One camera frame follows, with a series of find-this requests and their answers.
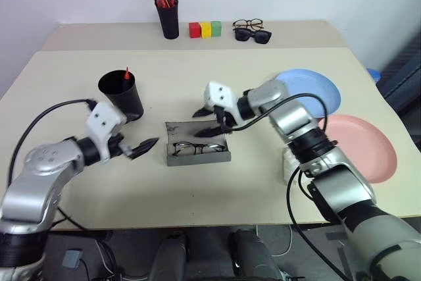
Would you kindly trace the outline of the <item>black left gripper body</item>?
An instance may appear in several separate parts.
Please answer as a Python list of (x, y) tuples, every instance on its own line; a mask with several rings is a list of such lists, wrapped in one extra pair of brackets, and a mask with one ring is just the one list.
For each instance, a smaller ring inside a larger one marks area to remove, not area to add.
[(121, 155), (133, 159), (133, 150), (124, 142), (124, 136), (121, 133), (109, 139), (109, 154), (111, 159)]

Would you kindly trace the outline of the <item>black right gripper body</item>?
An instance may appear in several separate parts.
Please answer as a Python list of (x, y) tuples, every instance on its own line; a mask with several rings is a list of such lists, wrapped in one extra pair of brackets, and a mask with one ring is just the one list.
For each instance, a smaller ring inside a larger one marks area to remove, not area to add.
[(237, 107), (224, 108), (215, 105), (213, 110), (219, 126), (212, 129), (212, 134), (221, 135), (235, 132), (235, 128), (238, 125), (237, 117), (239, 114)]

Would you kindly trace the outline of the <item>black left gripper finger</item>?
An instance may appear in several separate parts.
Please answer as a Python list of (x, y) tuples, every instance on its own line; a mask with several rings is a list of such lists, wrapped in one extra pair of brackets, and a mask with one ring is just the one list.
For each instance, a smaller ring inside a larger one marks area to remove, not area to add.
[(142, 145), (137, 146), (132, 149), (132, 152), (130, 153), (131, 160), (137, 159), (138, 157), (146, 154), (148, 151), (150, 151), (153, 148), (152, 145)]
[(133, 152), (148, 152), (157, 142), (159, 138), (149, 138), (142, 141), (137, 147), (132, 149)]

